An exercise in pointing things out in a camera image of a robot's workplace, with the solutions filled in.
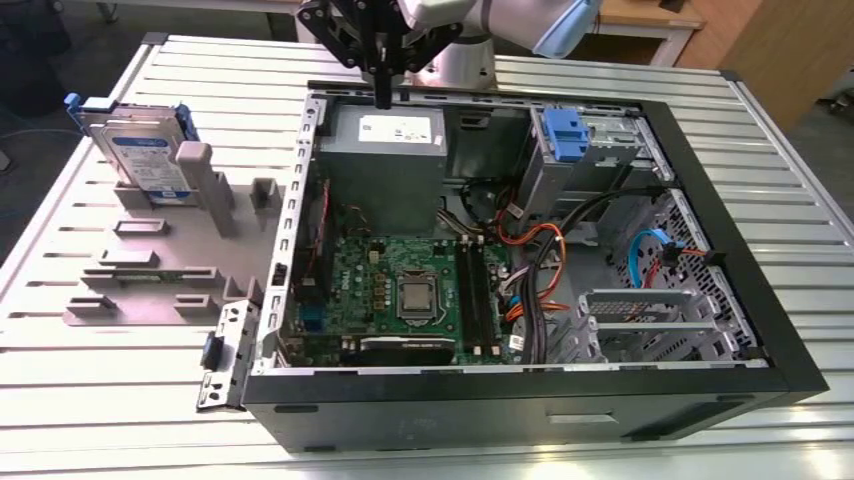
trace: black cable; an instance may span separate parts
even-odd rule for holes
[[[627,188],[623,190],[614,190],[601,193],[582,202],[578,207],[570,212],[563,221],[561,222],[561,232],[566,235],[581,223],[587,214],[597,208],[599,204],[607,202],[618,197],[626,195],[639,196],[655,196],[665,192],[665,187],[641,187]],[[527,274],[525,275],[522,283],[522,310],[526,321],[526,337],[530,342],[525,342],[523,346],[523,360],[526,359],[525,352],[530,351],[527,355],[529,360],[533,363],[546,363],[546,318],[543,316],[543,309],[539,304],[539,295],[537,292],[537,274],[539,272],[539,265],[546,260],[549,251],[554,248],[554,241],[545,241],[541,245],[534,261],[530,264]]]
[[[463,209],[466,210],[466,214],[471,218],[473,222],[475,222],[475,225],[478,225],[481,230],[483,230],[485,235],[491,240],[495,240],[495,241],[499,241],[499,242],[501,242],[501,238],[499,238],[498,234],[494,231],[495,221],[490,220],[487,222],[481,218],[481,216],[478,215],[478,212],[475,212],[475,208],[471,205],[471,202],[469,201],[469,198],[471,196],[471,187],[475,187],[478,185],[505,185],[505,184],[509,184],[509,183],[510,183],[510,180],[506,179],[506,178],[470,179],[469,181],[466,181],[466,183],[463,184],[462,188],[459,189],[459,201],[463,204]],[[495,198],[495,211],[499,211],[501,209],[502,209],[502,207],[501,207],[501,204],[499,204],[499,197],[497,196],[497,198]]]

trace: blue latch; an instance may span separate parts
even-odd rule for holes
[[[574,108],[547,108],[543,111],[543,126],[555,148],[555,160],[578,162],[590,147],[590,130]]]

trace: metal workbench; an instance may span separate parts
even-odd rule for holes
[[[497,71],[503,90],[670,104],[830,392],[678,442],[291,456],[248,414],[195,413],[210,326],[63,323],[80,270],[124,213],[116,174],[84,139],[0,271],[0,472],[252,480],[854,477],[854,230],[755,99],[699,70],[499,57]],[[172,36],[140,47],[112,96],[183,101],[231,183],[264,176],[287,185],[304,84],[319,78],[358,79],[319,46]],[[184,467],[194,469],[171,470]]]

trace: wire bundle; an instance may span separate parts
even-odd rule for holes
[[[559,230],[555,235],[561,238],[561,244],[563,245],[563,235],[569,233],[582,222],[590,212],[606,202],[614,200],[618,197],[627,195],[643,195],[655,196],[665,191],[663,187],[645,187],[645,188],[627,188],[623,190],[614,190],[601,193],[599,195],[587,199],[561,222]],[[546,319],[543,315],[543,306],[541,305],[539,293],[537,291],[537,273],[539,266],[542,265],[549,251],[554,248],[551,242],[543,242],[534,260],[531,261],[529,270],[522,279],[521,296],[522,296],[522,314],[525,315],[525,331],[526,341],[522,350],[522,362],[523,363],[546,363]]]

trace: aluminum table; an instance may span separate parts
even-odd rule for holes
[[[112,97],[183,101],[215,168],[287,185],[310,79],[358,80],[320,46],[171,36]],[[718,72],[499,57],[499,89],[666,101],[831,390],[677,442],[290,455],[248,414],[195,413],[211,327],[68,327],[80,271],[123,215],[78,146],[0,270],[0,472],[63,478],[854,477],[854,229],[738,81]]]

